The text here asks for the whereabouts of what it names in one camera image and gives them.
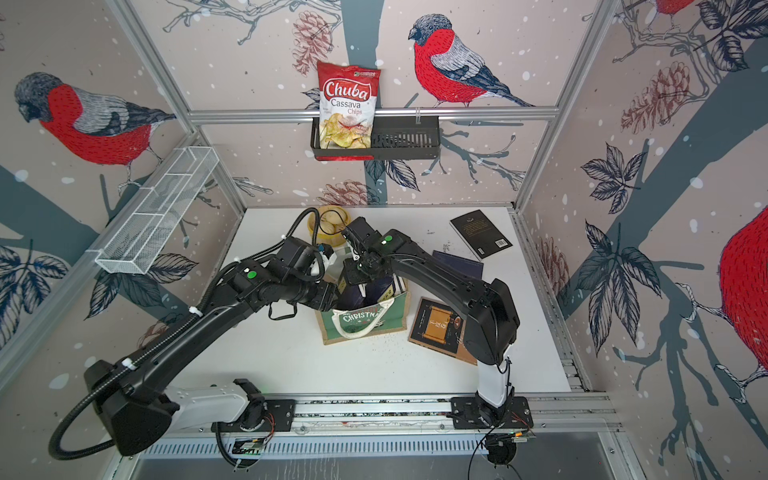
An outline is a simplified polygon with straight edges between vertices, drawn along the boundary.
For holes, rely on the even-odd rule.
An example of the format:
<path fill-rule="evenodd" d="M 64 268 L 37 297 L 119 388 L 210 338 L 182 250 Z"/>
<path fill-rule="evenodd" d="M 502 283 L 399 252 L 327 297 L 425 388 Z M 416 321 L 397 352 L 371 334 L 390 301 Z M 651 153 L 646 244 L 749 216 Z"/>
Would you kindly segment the burlap canvas Christmas bag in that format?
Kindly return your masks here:
<path fill-rule="evenodd" d="M 410 308 L 409 284 L 396 274 L 389 276 L 395 280 L 395 295 L 392 298 L 358 310 L 341 310 L 336 305 L 329 311 L 316 313 L 324 345 L 406 329 Z"/>

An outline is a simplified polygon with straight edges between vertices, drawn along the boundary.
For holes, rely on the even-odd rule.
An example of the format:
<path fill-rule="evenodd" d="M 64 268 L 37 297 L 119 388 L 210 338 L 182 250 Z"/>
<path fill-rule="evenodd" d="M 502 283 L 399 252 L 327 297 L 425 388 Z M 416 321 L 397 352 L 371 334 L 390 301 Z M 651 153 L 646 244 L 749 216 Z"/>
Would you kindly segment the brown and black cover book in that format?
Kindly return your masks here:
<path fill-rule="evenodd" d="M 471 365 L 477 360 L 464 346 L 465 322 L 449 306 L 422 297 L 408 341 Z"/>

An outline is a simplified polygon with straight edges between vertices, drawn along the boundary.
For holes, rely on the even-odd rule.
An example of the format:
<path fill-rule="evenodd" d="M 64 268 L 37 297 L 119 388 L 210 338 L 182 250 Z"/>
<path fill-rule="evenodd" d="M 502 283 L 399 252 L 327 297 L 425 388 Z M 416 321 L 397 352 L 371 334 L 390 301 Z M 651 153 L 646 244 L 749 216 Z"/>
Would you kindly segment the navy blue hardcover book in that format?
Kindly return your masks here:
<path fill-rule="evenodd" d="M 473 279 L 481 280 L 483 277 L 484 265 L 481 262 L 437 250 L 432 252 L 432 256 L 442 264 Z"/>

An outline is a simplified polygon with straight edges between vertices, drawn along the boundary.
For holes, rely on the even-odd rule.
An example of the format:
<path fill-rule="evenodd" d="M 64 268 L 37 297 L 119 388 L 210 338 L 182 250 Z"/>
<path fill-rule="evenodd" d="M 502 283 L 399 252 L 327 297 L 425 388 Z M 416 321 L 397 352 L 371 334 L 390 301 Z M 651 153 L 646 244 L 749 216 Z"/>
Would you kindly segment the black paperback book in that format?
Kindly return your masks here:
<path fill-rule="evenodd" d="M 484 260 L 513 246 L 481 210 L 455 217 L 450 220 L 450 225 L 478 260 Z"/>

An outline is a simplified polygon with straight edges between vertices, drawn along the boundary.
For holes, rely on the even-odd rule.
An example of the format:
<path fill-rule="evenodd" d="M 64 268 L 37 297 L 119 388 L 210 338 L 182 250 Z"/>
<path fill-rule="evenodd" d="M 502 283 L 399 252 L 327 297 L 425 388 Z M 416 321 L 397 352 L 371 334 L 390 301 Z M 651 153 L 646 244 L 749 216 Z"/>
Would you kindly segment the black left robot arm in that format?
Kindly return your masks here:
<path fill-rule="evenodd" d="M 89 395 L 81 405 L 93 406 L 110 436 L 87 451 L 114 446 L 124 456 L 133 455 L 171 430 L 201 424 L 216 430 L 273 427 L 264 395 L 246 379 L 198 390 L 173 390 L 170 385 L 217 339 L 262 308 L 285 301 L 328 311 L 337 298 L 336 285 L 308 268 L 266 267 L 258 261 L 229 264 L 187 320 L 119 362 L 98 361 L 87 370 Z"/>

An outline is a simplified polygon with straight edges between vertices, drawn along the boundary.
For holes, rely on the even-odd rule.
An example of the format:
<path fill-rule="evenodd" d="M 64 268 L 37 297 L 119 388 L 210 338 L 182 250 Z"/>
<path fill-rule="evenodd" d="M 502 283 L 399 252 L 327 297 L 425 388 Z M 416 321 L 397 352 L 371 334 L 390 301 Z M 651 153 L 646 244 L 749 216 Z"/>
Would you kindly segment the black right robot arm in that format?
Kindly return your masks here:
<path fill-rule="evenodd" d="M 474 279 L 443 264 L 417 242 L 392 229 L 384 234 L 365 224 L 342 231 L 358 256 L 354 271 L 366 279 L 395 274 L 422 287 L 464 321 L 464 348 L 478 363 L 476 394 L 499 409 L 513 395 L 507 350 L 517 340 L 520 317 L 507 284 Z"/>

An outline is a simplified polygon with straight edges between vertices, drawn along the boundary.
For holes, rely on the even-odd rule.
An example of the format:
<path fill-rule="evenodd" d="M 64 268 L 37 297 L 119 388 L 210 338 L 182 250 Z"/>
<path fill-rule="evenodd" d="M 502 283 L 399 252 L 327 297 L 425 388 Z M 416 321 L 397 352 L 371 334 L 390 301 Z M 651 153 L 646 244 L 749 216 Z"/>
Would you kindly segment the red Chuba cassava chips bag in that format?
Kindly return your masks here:
<path fill-rule="evenodd" d="M 360 66 L 317 63 L 319 118 L 312 148 L 321 160 L 363 161 L 370 155 L 381 72 Z"/>

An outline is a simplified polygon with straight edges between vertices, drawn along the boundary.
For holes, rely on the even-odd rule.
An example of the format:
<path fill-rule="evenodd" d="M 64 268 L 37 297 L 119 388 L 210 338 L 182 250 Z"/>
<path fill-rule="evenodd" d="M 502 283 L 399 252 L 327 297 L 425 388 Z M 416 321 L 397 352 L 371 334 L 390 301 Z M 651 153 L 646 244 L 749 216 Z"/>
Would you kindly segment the yellow bamboo steamer basket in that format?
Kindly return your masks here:
<path fill-rule="evenodd" d="M 346 239 L 342 231 L 351 221 L 350 214 L 341 206 L 326 205 L 311 208 L 307 218 L 310 242 L 340 247 Z"/>

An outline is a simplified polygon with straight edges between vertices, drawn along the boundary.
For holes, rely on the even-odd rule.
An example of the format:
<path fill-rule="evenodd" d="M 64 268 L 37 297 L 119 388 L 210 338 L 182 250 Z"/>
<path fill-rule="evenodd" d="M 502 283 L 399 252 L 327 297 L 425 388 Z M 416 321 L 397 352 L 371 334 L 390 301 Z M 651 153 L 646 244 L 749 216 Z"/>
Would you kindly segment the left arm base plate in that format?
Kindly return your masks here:
<path fill-rule="evenodd" d="M 282 433 L 292 427 L 297 402 L 294 399 L 266 399 L 251 402 L 232 422 L 219 422 L 222 433 Z"/>

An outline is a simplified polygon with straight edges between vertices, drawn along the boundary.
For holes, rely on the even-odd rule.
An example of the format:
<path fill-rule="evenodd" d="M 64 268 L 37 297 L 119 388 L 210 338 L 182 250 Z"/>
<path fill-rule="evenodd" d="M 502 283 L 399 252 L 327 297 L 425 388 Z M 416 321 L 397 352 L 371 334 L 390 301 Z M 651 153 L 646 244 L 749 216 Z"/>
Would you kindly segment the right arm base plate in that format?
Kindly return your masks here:
<path fill-rule="evenodd" d="M 492 406 L 478 395 L 452 397 L 447 417 L 456 430 L 529 430 L 534 424 L 528 400 L 519 396 L 509 397 L 500 407 Z"/>

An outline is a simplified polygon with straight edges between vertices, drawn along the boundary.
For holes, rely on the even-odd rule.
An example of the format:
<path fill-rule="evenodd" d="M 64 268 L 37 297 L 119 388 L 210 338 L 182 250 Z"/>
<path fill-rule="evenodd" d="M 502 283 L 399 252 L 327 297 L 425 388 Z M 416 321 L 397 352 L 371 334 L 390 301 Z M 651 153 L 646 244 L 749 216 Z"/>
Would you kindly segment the white mesh wall shelf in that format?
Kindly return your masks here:
<path fill-rule="evenodd" d="M 138 206 L 99 251 L 96 264 L 110 274 L 147 273 L 218 163 L 211 147 L 176 149 L 159 180 L 140 189 Z"/>

